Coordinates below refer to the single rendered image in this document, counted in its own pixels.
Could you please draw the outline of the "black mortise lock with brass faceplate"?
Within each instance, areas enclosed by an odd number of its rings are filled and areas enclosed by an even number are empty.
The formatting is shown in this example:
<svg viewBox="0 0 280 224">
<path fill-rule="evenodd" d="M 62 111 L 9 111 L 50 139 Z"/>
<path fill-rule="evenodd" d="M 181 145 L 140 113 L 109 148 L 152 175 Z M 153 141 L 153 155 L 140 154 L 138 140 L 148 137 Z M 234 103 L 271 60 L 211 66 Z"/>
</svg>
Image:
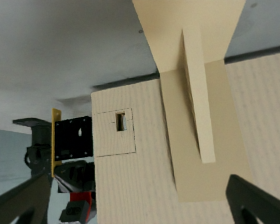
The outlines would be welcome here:
<svg viewBox="0 0 280 224">
<path fill-rule="evenodd" d="M 52 108 L 52 177 L 62 160 L 85 157 L 93 157 L 92 117 L 61 121 L 61 110 Z"/>
</svg>

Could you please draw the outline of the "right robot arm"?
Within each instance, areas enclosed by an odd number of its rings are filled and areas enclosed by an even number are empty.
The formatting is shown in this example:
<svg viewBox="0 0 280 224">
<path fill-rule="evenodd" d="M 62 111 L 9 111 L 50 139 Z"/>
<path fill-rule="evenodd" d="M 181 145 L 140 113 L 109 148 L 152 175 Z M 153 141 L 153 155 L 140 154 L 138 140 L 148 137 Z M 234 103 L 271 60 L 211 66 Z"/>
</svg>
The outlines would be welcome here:
<svg viewBox="0 0 280 224">
<path fill-rule="evenodd" d="M 46 173 L 52 187 L 52 123 L 37 118 L 24 118 L 12 120 L 12 124 L 30 127 L 32 130 L 31 146 L 27 147 L 31 178 L 39 173 Z M 91 192 L 91 208 L 86 200 L 71 201 L 67 203 L 59 217 L 60 224 L 87 224 L 97 214 L 96 191 Z M 44 213 L 41 224 L 48 224 L 48 207 Z"/>
</svg>

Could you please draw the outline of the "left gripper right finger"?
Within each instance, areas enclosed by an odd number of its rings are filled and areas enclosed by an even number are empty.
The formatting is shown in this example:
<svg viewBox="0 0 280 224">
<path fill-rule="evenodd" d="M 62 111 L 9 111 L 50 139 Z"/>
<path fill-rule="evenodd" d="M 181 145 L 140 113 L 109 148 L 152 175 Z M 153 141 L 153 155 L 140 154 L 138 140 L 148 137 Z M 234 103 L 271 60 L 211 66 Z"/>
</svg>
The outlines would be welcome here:
<svg viewBox="0 0 280 224">
<path fill-rule="evenodd" d="M 225 191 L 234 224 L 280 224 L 280 199 L 236 174 Z"/>
</svg>

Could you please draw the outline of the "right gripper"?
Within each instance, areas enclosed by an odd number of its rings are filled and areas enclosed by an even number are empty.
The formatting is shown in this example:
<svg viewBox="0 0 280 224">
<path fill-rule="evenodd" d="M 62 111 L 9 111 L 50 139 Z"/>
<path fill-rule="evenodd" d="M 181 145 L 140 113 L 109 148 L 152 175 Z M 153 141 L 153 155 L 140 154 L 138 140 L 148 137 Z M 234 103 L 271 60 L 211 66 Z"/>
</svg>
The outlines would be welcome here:
<svg viewBox="0 0 280 224">
<path fill-rule="evenodd" d="M 85 160 L 65 162 L 54 167 L 53 175 L 58 183 L 58 193 L 70 193 L 70 201 L 86 200 L 88 202 L 90 207 L 87 221 L 92 203 L 91 192 L 96 191 L 95 162 L 87 163 Z"/>
</svg>

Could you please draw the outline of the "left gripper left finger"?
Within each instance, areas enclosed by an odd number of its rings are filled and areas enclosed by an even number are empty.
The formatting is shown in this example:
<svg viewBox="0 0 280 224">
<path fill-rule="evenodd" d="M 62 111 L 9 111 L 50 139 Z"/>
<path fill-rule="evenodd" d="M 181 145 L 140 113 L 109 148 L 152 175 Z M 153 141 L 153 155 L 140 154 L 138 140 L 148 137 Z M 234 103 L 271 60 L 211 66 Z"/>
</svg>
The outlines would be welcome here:
<svg viewBox="0 0 280 224">
<path fill-rule="evenodd" d="M 51 188 L 46 173 L 39 173 L 0 195 L 0 224 L 41 224 Z"/>
</svg>

